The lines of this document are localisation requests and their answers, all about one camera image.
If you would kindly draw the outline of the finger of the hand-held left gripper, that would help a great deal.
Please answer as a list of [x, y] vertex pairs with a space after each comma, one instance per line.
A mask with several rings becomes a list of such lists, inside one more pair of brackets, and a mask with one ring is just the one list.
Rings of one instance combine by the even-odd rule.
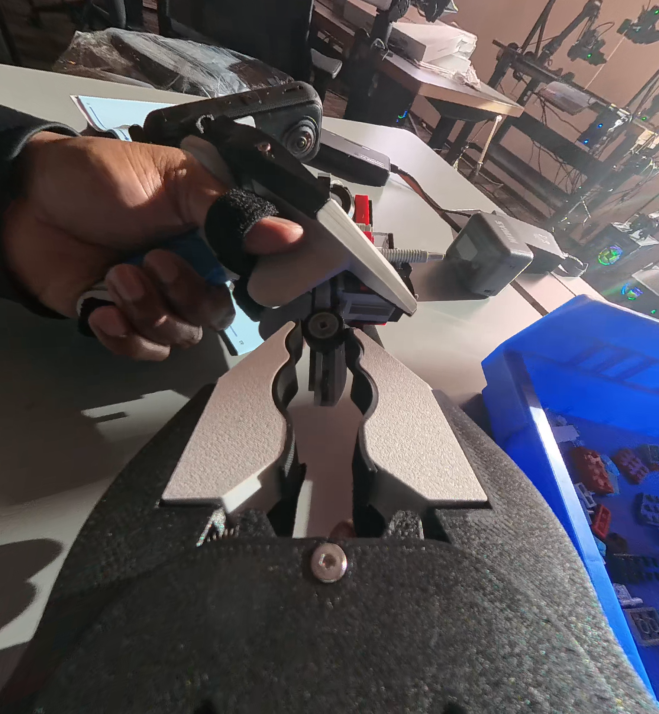
[[247, 284], [256, 303], [283, 306], [348, 271], [406, 315], [416, 312], [413, 292], [333, 199], [315, 218], [282, 199], [274, 202], [283, 217], [302, 226], [304, 234], [290, 251], [258, 258]]

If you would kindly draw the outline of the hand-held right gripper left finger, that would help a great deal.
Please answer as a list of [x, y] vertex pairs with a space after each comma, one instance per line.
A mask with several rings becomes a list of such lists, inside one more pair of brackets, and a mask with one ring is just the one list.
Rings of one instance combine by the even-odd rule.
[[209, 505], [227, 515], [253, 509], [276, 534], [293, 536], [305, 467], [288, 406], [303, 351], [289, 322], [218, 379], [163, 491], [161, 503]]

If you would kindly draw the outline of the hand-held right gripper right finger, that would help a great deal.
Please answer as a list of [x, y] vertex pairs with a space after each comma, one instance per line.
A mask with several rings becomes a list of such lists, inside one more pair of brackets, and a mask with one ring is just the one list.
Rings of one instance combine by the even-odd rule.
[[346, 336], [351, 399], [361, 414], [352, 458], [360, 538], [392, 530], [443, 538], [439, 511], [488, 509], [488, 495], [431, 386], [360, 330]]

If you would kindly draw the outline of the grey red toy brick truck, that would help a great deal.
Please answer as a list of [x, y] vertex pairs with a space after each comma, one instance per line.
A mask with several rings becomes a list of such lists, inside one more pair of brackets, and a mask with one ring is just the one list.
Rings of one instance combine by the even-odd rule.
[[[444, 254], [435, 251], [396, 248], [393, 234], [374, 231], [373, 205], [367, 195], [352, 194], [331, 174], [319, 173], [317, 178], [410, 290], [412, 265], [444, 259]], [[314, 394], [315, 406], [331, 407], [342, 397], [346, 385], [347, 329], [398, 321], [403, 313], [347, 271], [316, 287], [310, 296], [308, 314], [301, 322], [310, 355], [308, 388]]]

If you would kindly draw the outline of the person's left hand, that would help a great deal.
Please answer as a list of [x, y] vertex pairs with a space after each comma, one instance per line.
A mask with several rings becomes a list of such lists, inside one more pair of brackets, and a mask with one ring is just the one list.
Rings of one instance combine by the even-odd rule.
[[162, 240], [203, 227], [227, 189], [177, 148], [40, 132], [23, 148], [19, 189], [4, 213], [7, 267], [31, 296], [75, 317], [103, 281], [111, 304], [90, 330], [110, 352], [161, 361], [235, 318], [226, 285], [211, 287]]

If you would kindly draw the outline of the black power bank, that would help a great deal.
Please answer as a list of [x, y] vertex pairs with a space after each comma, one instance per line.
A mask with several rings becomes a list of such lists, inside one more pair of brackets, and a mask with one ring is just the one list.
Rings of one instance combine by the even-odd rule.
[[366, 186], [382, 187], [391, 174], [390, 158], [323, 129], [319, 150], [307, 165], [340, 179]]

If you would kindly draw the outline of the plastic-wrapped black bundle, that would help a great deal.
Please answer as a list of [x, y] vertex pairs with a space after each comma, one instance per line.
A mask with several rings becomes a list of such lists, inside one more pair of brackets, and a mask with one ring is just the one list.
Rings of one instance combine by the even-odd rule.
[[260, 60], [224, 47], [114, 28], [76, 31], [52, 70], [207, 98], [293, 81]]

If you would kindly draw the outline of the black office chair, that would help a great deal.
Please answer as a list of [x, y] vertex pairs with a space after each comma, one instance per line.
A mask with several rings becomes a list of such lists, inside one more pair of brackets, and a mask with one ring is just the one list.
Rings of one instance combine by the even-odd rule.
[[162, 35], [214, 44], [312, 84], [321, 100], [342, 67], [312, 35], [313, 1], [158, 1]]

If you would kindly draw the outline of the light blue instruction booklet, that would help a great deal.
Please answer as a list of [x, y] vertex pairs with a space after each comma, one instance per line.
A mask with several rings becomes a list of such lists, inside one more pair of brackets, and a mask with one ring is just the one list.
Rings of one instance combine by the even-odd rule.
[[[171, 103], [144, 102], [130, 99], [71, 95], [77, 109], [87, 120], [88, 126], [101, 134], [111, 134], [113, 138], [130, 141], [129, 127], [141, 126], [146, 117], [157, 109], [172, 107]], [[171, 239], [162, 245], [186, 259], [199, 272], [207, 284], [219, 285], [228, 273], [221, 267], [198, 231], [190, 231], [181, 237]], [[233, 356], [243, 356], [262, 344], [259, 325], [248, 317], [236, 304], [235, 318], [221, 337]]]

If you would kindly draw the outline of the brown wooden table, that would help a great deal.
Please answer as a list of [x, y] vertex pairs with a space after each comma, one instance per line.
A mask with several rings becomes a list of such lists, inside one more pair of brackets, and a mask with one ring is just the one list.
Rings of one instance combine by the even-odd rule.
[[374, 32], [349, 29], [338, 18], [331, 1], [316, 1], [312, 24], [319, 33], [338, 43], [343, 51], [340, 84], [346, 89], [343, 119], [377, 126], [400, 126], [418, 97], [439, 113], [429, 140], [435, 152], [444, 149], [456, 123], [463, 128], [456, 135], [444, 159], [457, 165], [465, 151], [471, 127], [481, 121], [520, 117], [523, 108], [485, 83], [478, 87], [448, 78], [438, 68], [423, 68], [378, 42]]

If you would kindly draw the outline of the white flat box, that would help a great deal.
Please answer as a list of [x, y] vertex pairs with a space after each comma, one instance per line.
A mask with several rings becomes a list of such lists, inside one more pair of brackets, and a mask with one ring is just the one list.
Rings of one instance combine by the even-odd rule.
[[444, 57], [470, 59], [477, 47], [477, 36], [442, 22], [396, 22], [388, 45], [406, 58], [431, 63]]

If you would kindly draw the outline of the black power adapter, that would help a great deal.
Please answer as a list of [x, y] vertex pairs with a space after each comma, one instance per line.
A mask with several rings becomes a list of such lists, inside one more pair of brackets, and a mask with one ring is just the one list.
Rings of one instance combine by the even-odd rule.
[[533, 254], [533, 259], [523, 271], [524, 273], [551, 273], [568, 258], [568, 255], [560, 249], [553, 234], [542, 228], [527, 224], [523, 232], [523, 241]]

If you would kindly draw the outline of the pile of loose toy bricks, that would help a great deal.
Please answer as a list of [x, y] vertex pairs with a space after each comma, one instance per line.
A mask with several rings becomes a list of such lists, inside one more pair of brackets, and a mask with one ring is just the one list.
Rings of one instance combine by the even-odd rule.
[[546, 415], [659, 705], [659, 439]]

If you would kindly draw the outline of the black computer case lit fan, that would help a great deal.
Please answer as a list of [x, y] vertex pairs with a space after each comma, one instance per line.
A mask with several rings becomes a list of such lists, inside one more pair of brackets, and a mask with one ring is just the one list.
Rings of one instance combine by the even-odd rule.
[[610, 223], [591, 240], [587, 248], [589, 270], [606, 270], [629, 255], [659, 245], [646, 228], [634, 229], [631, 223]]

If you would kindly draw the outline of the black metal frame rig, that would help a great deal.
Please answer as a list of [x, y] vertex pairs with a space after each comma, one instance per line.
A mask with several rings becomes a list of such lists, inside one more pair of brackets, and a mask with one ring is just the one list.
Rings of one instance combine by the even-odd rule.
[[[546, 3], [521, 44], [494, 40], [498, 52], [489, 86], [498, 88], [511, 75], [521, 89], [516, 102], [523, 112], [506, 120], [486, 157], [527, 195], [520, 199], [527, 210], [551, 227], [570, 228], [579, 217], [587, 221], [591, 209], [629, 195], [659, 175], [659, 69], [621, 104], [596, 94], [589, 84], [579, 84], [573, 72], [554, 68], [553, 58], [566, 41], [574, 39], [572, 46], [578, 38], [584, 25], [567, 31], [584, 5], [563, 30], [548, 38], [555, 4]], [[605, 41], [619, 25], [601, 22], [600, 15], [596, 25]], [[628, 49], [653, 45], [618, 36]], [[608, 62], [611, 53], [604, 47]], [[607, 64], [572, 62], [598, 71]]]

